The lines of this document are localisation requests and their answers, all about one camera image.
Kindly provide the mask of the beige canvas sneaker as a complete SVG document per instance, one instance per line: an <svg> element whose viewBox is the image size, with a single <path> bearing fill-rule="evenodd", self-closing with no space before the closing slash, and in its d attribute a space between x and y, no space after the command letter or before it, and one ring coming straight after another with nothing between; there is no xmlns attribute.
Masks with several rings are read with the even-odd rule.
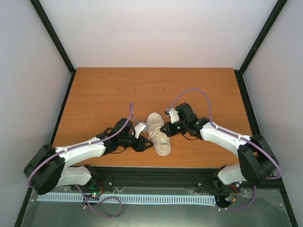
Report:
<svg viewBox="0 0 303 227"><path fill-rule="evenodd" d="M156 123L161 123L164 125L163 118L158 113L149 114L146 123L148 127L149 125ZM151 138L151 140L153 142L154 148L158 155L167 156L171 152L170 140L161 136L156 136L155 138Z"/></svg>

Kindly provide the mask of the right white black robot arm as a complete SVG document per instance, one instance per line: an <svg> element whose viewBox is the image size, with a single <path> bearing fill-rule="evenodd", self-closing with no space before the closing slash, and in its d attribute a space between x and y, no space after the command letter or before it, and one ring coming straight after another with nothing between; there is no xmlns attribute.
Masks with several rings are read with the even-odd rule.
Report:
<svg viewBox="0 0 303 227"><path fill-rule="evenodd" d="M160 130L168 137L189 134L212 142L238 157L238 164L224 166L216 173L221 184L249 182L257 186L278 170L278 161L263 136L241 135L216 125L208 118L198 118L187 103L169 108L165 113L170 121Z"/></svg>

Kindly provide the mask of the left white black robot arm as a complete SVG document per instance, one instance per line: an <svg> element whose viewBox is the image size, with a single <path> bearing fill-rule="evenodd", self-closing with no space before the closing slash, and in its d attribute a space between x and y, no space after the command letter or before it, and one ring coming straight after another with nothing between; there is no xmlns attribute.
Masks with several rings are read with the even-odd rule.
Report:
<svg viewBox="0 0 303 227"><path fill-rule="evenodd" d="M85 191L98 191L101 186L96 170L88 164L76 164L90 158L117 154L119 147L144 152L153 146L153 142L142 135L146 131L145 123L134 126L130 120L122 118L113 128L105 129L88 141L56 148L52 144L43 145L23 172L29 186L39 195L67 185L79 185Z"/></svg>

